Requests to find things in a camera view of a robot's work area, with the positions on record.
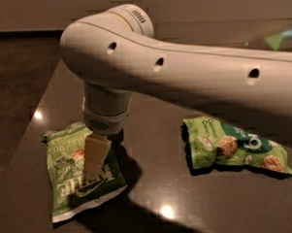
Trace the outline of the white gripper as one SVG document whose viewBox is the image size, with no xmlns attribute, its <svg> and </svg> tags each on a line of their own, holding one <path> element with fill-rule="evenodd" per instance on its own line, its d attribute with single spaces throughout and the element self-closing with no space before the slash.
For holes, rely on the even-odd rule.
<svg viewBox="0 0 292 233">
<path fill-rule="evenodd" d="M 131 92 L 84 83 L 83 96 L 84 123 L 95 133 L 85 138 L 83 162 L 84 173 L 92 177 L 99 173 L 112 147 L 104 136 L 112 136 L 123 128 L 130 111 Z"/>
</svg>

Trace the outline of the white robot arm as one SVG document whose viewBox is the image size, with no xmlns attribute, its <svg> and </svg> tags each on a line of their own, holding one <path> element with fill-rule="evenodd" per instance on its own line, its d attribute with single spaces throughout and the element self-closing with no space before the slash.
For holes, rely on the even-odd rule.
<svg viewBox="0 0 292 233">
<path fill-rule="evenodd" d="M 122 129 L 136 91 L 292 149 L 292 52 L 161 42 L 133 4 L 71 23 L 60 52 L 84 82 L 83 118 L 96 134 Z"/>
</svg>

